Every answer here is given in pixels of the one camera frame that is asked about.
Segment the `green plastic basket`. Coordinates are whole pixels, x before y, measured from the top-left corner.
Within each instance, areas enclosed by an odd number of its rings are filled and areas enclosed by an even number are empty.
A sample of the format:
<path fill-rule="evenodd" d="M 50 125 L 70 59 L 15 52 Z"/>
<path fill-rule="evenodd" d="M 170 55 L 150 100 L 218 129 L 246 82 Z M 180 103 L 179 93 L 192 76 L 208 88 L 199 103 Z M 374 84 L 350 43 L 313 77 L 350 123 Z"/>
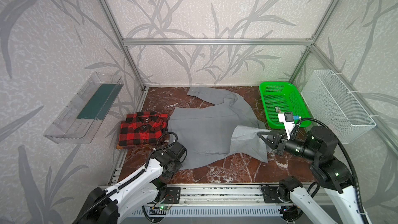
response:
<path fill-rule="evenodd" d="M 278 120 L 277 108 L 282 113 L 293 112 L 296 116 L 309 118 L 307 106 L 296 86 L 285 82 L 263 82 L 259 91 L 265 111 L 267 124 L 271 129 L 283 129 Z"/>

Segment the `grey long sleeve shirt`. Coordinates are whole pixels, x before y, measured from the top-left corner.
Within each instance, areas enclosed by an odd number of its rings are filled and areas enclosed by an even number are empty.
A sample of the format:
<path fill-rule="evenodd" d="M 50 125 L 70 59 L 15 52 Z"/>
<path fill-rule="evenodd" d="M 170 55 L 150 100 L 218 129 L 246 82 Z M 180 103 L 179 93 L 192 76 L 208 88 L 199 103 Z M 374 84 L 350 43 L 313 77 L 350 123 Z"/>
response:
<path fill-rule="evenodd" d="M 168 130 L 188 151 L 184 170 L 197 169 L 236 153 L 267 162 L 270 148 L 258 136 L 266 130 L 242 96 L 225 89 L 191 87 L 187 93 L 206 108 L 175 108 Z"/>

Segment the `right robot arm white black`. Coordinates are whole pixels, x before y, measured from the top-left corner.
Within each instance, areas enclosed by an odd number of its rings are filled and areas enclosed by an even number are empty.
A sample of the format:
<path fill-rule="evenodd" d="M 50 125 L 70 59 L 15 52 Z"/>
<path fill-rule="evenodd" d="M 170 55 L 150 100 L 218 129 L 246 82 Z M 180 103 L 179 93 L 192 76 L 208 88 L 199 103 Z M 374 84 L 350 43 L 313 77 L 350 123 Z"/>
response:
<path fill-rule="evenodd" d="M 323 188 L 344 224 L 370 224 L 356 170 L 342 142 L 323 122 L 294 118 L 291 113 L 282 115 L 284 131 L 257 133 L 274 152 L 288 152 L 310 161 L 309 169 L 316 180 L 308 188 L 294 176 L 279 182 L 277 196 L 287 204 L 280 209 L 282 219 L 293 224 L 306 215 L 314 224 L 334 224 L 336 221 L 314 199 Z"/>

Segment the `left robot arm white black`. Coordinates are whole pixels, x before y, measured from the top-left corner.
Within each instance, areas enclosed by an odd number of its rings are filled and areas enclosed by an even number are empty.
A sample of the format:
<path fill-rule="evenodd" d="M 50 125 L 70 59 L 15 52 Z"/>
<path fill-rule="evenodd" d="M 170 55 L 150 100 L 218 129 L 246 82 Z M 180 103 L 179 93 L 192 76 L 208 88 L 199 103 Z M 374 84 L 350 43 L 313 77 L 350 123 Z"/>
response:
<path fill-rule="evenodd" d="M 178 142 L 178 135 L 166 132 L 170 141 L 155 147 L 145 164 L 122 181 L 102 190 L 91 191 L 84 202 L 75 224 L 120 224 L 139 207 L 161 202 L 166 197 L 167 184 L 182 167 L 187 149 Z"/>

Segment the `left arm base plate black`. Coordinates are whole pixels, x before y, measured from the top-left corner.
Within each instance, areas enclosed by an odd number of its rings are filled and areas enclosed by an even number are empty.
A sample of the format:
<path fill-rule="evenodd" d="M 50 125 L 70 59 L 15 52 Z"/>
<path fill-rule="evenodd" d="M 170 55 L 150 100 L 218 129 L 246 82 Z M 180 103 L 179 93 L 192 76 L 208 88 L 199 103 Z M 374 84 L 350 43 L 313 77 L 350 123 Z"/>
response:
<path fill-rule="evenodd" d="M 181 188 L 180 187 L 163 187 L 158 192 L 155 199 L 156 203 L 178 204 L 180 202 Z"/>

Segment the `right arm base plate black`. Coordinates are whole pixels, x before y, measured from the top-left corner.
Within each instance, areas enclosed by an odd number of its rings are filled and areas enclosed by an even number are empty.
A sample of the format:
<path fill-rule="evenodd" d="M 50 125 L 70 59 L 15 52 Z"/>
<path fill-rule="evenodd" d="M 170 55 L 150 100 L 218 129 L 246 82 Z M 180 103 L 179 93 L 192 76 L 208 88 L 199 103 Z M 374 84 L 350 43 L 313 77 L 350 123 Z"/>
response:
<path fill-rule="evenodd" d="M 265 203 L 292 203 L 290 193 L 293 188 L 286 185 L 270 186 L 261 185 L 260 190 Z"/>

